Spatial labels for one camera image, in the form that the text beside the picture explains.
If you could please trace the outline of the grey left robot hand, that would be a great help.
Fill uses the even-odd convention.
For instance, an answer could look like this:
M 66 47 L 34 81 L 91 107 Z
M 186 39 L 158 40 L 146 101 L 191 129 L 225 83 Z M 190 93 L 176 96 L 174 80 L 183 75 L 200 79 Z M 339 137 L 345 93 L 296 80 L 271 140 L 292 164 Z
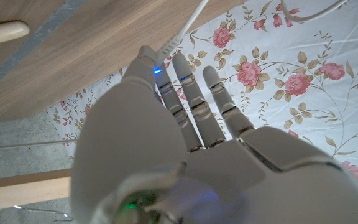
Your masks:
M 71 169 L 78 223 L 358 223 L 358 183 L 318 148 L 255 128 L 213 67 L 203 76 L 227 140 L 185 57 L 144 46 L 86 117 Z

